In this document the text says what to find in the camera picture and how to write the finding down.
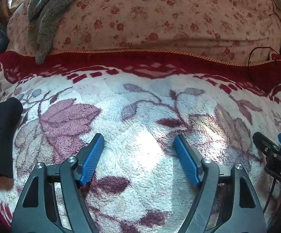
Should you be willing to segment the black knit pants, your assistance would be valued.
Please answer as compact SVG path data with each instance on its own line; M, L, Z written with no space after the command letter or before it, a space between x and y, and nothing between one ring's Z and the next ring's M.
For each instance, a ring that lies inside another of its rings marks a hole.
M14 97L0 103L0 177L13 178L13 136L22 113L23 106Z

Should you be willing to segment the red white floral blanket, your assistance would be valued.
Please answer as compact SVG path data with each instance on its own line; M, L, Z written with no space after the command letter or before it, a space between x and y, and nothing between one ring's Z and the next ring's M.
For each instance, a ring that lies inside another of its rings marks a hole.
M100 232L176 232L196 190L173 148L185 136L222 165L242 163L266 223L281 204L271 188L257 131L281 133L281 56L232 64L174 51L65 52L43 65L8 51L0 56L0 103L23 113L13 139L13 178L0 177L0 222L9 228L20 193L38 162L75 155L96 133L105 138L83 191Z

